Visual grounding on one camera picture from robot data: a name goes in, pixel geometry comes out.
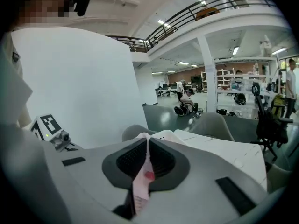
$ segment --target white column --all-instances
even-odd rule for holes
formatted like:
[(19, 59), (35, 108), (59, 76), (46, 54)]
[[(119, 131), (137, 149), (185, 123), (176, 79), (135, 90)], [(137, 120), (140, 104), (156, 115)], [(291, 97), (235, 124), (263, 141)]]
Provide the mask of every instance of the white column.
[(201, 54), (205, 63), (206, 85), (207, 85), (207, 112), (216, 112), (217, 109), (217, 73), (214, 59), (211, 56), (206, 37), (197, 37), (201, 49)]

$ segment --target white wall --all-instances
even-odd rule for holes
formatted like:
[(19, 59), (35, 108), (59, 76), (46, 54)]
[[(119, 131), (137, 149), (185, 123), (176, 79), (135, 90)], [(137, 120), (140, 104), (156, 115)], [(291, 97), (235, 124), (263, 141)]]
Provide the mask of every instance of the white wall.
[(152, 75), (153, 76), (153, 84), (155, 88), (158, 88), (160, 85), (160, 81), (165, 81), (168, 84), (168, 75)]
[(33, 90), (32, 119), (52, 113), (84, 148), (120, 142), (130, 125), (147, 127), (127, 45), (66, 27), (22, 29), (13, 40)]
[(141, 69), (134, 70), (141, 97), (141, 104), (156, 104), (158, 101), (154, 86), (154, 79), (151, 74), (151, 67), (142, 67)]

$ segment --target person in white shirt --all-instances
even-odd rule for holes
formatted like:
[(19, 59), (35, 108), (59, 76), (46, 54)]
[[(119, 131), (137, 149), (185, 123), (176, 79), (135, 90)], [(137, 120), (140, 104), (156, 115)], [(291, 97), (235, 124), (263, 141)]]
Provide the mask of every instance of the person in white shirt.
[(184, 84), (185, 84), (185, 80), (181, 80), (177, 82), (177, 89), (176, 89), (176, 93), (178, 95), (178, 101), (181, 100), (183, 93), (184, 93)]
[(180, 101), (183, 104), (186, 104), (188, 106), (188, 110), (190, 112), (197, 111), (198, 103), (194, 103), (193, 100), (190, 99), (191, 95), (194, 95), (194, 90), (193, 89), (188, 89), (187, 92), (182, 96)]
[(289, 60), (289, 66), (290, 70), (286, 73), (286, 118), (291, 116), (296, 101), (296, 76), (293, 71), (296, 68), (296, 63), (293, 59)]

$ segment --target cap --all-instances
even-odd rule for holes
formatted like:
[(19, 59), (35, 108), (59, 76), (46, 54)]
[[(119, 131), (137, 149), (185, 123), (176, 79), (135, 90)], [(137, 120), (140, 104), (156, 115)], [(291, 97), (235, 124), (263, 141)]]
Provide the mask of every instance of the cap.
[(191, 93), (192, 95), (195, 94), (193, 89), (188, 89), (187, 91), (188, 91), (189, 93)]

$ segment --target metal railing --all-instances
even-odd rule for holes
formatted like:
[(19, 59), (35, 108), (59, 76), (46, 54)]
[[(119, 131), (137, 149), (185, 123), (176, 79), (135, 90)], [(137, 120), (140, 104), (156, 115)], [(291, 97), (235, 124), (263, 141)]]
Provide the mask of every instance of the metal railing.
[(108, 35), (108, 37), (128, 45), (132, 52), (148, 52), (146, 42), (140, 38), (117, 35)]
[(195, 2), (166, 20), (164, 24), (159, 26), (145, 39), (147, 49), (150, 50), (182, 26), (219, 13), (224, 9), (238, 9), (256, 5), (276, 7), (272, 0), (204, 0), (204, 2), (205, 4), (202, 4), (203, 1)]

